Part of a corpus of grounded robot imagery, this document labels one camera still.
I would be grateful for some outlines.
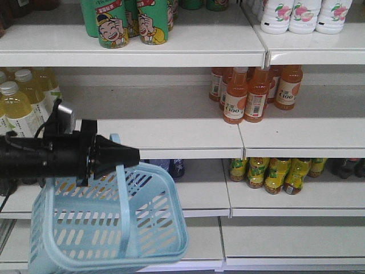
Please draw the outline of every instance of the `yellow juice bottle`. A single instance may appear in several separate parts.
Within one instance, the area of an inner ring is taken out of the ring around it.
[[[15,73],[20,92],[27,95],[29,102],[41,123],[47,121],[50,116],[48,101],[41,92],[38,82],[34,79],[30,70],[18,70]]]
[[[18,137],[34,137],[40,126],[38,118],[35,116],[28,97],[19,92],[19,87],[15,82],[5,82],[0,84],[1,100],[10,127],[18,134]]]

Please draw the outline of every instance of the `bottle label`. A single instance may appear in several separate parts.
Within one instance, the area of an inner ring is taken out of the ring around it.
[[[19,7],[25,6],[29,4],[29,0],[18,0]]]
[[[34,137],[40,124],[37,116],[32,111],[28,115],[12,119],[7,119],[10,123],[11,128],[18,134],[18,137]]]
[[[288,83],[283,79],[280,80],[276,101],[280,104],[289,106],[295,104],[301,83]]]
[[[6,115],[4,114],[2,117],[0,117],[0,135],[5,135],[5,133],[8,131],[11,131],[11,127]]]
[[[254,95],[249,93],[245,114],[251,117],[261,117],[265,108],[266,94]]]
[[[271,85],[270,85],[269,99],[275,98],[276,92],[279,87],[279,80],[280,80],[280,76],[273,77],[273,80],[271,81]]]
[[[222,84],[222,76],[212,73],[212,85],[210,87],[210,94],[216,97],[220,96],[221,84]]]
[[[235,97],[230,94],[226,94],[224,115],[230,119],[241,119],[244,116],[246,99],[247,95]]]

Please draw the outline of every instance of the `store shelf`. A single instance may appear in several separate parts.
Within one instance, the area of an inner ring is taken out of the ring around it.
[[[186,220],[189,247],[184,258],[175,264],[154,265],[142,271],[176,271],[190,269],[220,269],[223,251],[216,217]],[[0,257],[0,270],[27,269],[30,221],[18,220]]]
[[[360,1],[351,6],[344,29],[336,35],[268,34],[247,6],[246,14],[267,49],[266,65],[365,65],[365,8]]]
[[[271,195],[264,188],[250,188],[247,179],[243,182],[228,179],[232,216],[365,216],[365,179],[353,175],[343,180],[328,169],[329,165],[318,178],[307,176],[303,190],[297,195],[284,191]]]
[[[302,86],[293,110],[269,104],[239,127],[247,157],[365,158],[363,86]]]
[[[79,1],[17,19],[1,38],[2,66],[211,67],[262,66],[265,49],[238,5],[217,13],[179,10],[167,43],[109,50],[86,34]]]
[[[65,87],[78,119],[97,119],[98,133],[118,133],[142,159],[239,158],[236,125],[227,124],[208,86]]]
[[[365,269],[365,218],[221,218],[227,270]]]

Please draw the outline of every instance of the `plastic bottle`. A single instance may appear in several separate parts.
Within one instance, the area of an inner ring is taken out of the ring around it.
[[[269,166],[270,158],[251,157],[249,160],[249,170],[247,172],[248,186],[250,188],[260,188],[265,181],[265,171]]]
[[[268,0],[261,19],[261,30],[269,34],[282,34],[289,26],[294,0]]]
[[[213,101],[219,102],[221,98],[221,86],[225,70],[225,67],[212,67],[212,82],[210,85],[209,98]]]
[[[234,158],[230,160],[229,177],[234,182],[243,181],[246,174],[248,159]]]
[[[266,98],[270,90],[270,68],[255,69],[249,82],[249,92],[244,118],[248,122],[257,123],[263,119]]]
[[[303,71],[301,65],[286,65],[281,74],[275,106],[281,110],[294,108],[295,100],[302,83]]]
[[[322,0],[315,30],[324,34],[340,33],[352,0]]]
[[[310,170],[308,172],[308,176],[312,178],[316,178],[322,174],[325,169],[325,164],[328,158],[312,158],[312,164]]]
[[[290,158],[271,158],[269,174],[265,179],[265,190],[270,194],[278,194],[284,183],[284,178],[291,166]]]
[[[294,0],[289,30],[297,34],[312,33],[317,24],[321,2],[319,0]]]
[[[9,6],[14,18],[20,18],[32,12],[29,0],[9,0]]]
[[[310,158],[294,158],[290,171],[285,177],[283,189],[288,194],[295,195],[303,188],[303,183],[311,166]]]
[[[269,96],[267,97],[268,103],[273,103],[275,101],[282,71],[283,71],[283,66],[280,65],[270,66],[271,84],[270,84]]]
[[[51,112],[56,99],[61,98],[58,80],[51,67],[33,67],[33,77],[39,83],[40,90],[48,101],[48,111]]]
[[[28,97],[19,92],[19,87],[15,82],[2,83],[0,91],[2,93],[1,104],[13,131],[19,137],[34,137],[40,123]]]
[[[219,108],[224,110],[224,104],[226,102],[228,83],[233,77],[233,67],[227,67],[223,73],[222,85],[221,85],[221,97],[219,99]]]
[[[28,100],[41,123],[50,116],[48,101],[38,82],[33,78],[30,70],[18,70],[15,73],[19,91],[27,95]]]
[[[227,94],[224,104],[223,120],[229,124],[239,124],[244,119],[248,84],[248,67],[235,67],[232,80],[227,87]]]

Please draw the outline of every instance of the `drink bottle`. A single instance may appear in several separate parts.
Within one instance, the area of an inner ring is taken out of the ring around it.
[[[0,85],[2,93],[1,104],[5,110],[7,120],[18,137],[34,137],[40,127],[28,97],[19,92],[15,82],[5,82]]]
[[[225,67],[212,67],[212,82],[210,85],[209,98],[213,101],[219,102],[221,98],[221,86],[225,70]]]
[[[230,124],[239,124],[244,119],[247,99],[247,70],[248,67],[235,67],[232,80],[227,87],[224,104],[223,120]]]
[[[47,121],[50,116],[48,101],[40,85],[33,78],[32,72],[30,70],[18,70],[15,73],[15,79],[18,81],[19,91],[27,95],[40,123]]]
[[[340,33],[352,0],[322,0],[315,30],[324,34]]]
[[[271,158],[269,173],[265,179],[265,190],[270,194],[280,192],[284,183],[284,178],[289,172],[291,166],[290,158]]]
[[[270,90],[269,68],[256,67],[249,82],[249,92],[244,118],[248,122],[257,123],[263,118],[267,94]]]
[[[223,73],[222,85],[221,85],[221,97],[219,99],[219,108],[224,110],[224,104],[226,102],[228,83],[233,77],[233,67],[227,67]]]
[[[291,161],[289,173],[284,179],[283,189],[286,193],[295,195],[303,188],[303,183],[311,166],[310,158],[294,158]]]
[[[302,78],[303,71],[301,65],[284,66],[274,102],[277,108],[281,110],[291,110],[294,108]]]
[[[325,169],[325,164],[328,158],[312,158],[312,164],[310,170],[308,172],[308,176],[312,178],[316,178],[322,174]]]
[[[321,2],[319,0],[294,0],[289,30],[297,34],[312,33],[317,24]]]
[[[234,182],[243,181],[246,174],[246,165],[248,159],[234,158],[230,160],[229,164],[229,177]]]
[[[248,186],[250,188],[260,188],[265,181],[265,171],[269,166],[270,158],[251,157],[249,160],[249,170],[247,172]]]

